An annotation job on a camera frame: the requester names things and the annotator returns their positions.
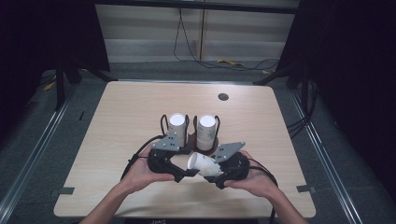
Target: gray metal bracket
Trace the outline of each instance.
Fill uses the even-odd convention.
[[[215,155],[215,163],[220,163],[222,161],[227,161],[235,154],[239,149],[245,146],[245,142],[227,143],[221,144],[218,147],[218,152]]]
[[[152,148],[178,152],[180,147],[178,146],[178,137],[176,133],[169,133],[165,138],[153,144]]]

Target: forearm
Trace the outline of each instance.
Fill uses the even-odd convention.
[[[274,189],[267,199],[276,210],[277,216],[283,224],[308,223],[280,189]]]
[[[121,184],[116,185],[80,223],[108,223],[128,195]]]

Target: human hand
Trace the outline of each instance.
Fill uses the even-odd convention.
[[[240,151],[246,156],[250,162],[250,166],[261,167],[257,162],[252,161],[253,158],[244,150]],[[247,177],[243,180],[227,180],[224,182],[225,187],[232,189],[244,189],[251,194],[268,198],[278,190],[276,184],[263,171],[250,169]]]
[[[127,188],[129,194],[144,189],[149,184],[159,181],[175,180],[173,175],[156,174],[149,169],[148,159],[152,144],[148,145],[139,155],[129,172],[121,180],[120,184]]]

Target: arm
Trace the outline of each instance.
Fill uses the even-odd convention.
[[[253,159],[246,151],[241,151],[248,159]],[[250,161],[251,166],[260,167],[255,161]],[[291,204],[286,195],[272,182],[272,180],[259,170],[250,170],[247,178],[224,182],[225,187],[233,189],[245,189],[251,194],[266,198],[275,208],[278,217],[284,224],[308,223],[297,209]]]
[[[139,156],[147,157],[150,150],[151,145],[146,147]],[[139,191],[151,183],[170,180],[174,180],[172,175],[151,172],[147,159],[139,158],[121,182],[114,186],[105,198],[80,223],[108,223],[129,194]]]

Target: white cup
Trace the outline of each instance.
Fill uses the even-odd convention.
[[[202,142],[213,142],[216,135],[216,119],[212,115],[203,115],[199,119],[197,139]]]
[[[187,163],[188,169],[200,170],[201,176],[218,176],[221,174],[220,166],[215,160],[198,152],[193,152]]]
[[[197,147],[199,149],[201,149],[202,151],[208,151],[208,150],[212,149],[214,142],[215,142],[215,140],[212,140],[211,142],[203,142],[197,138]]]
[[[175,113],[169,119],[169,133],[176,133],[178,139],[178,145],[180,147],[184,147],[184,139],[186,136],[184,132],[186,132],[186,117],[183,114]]]

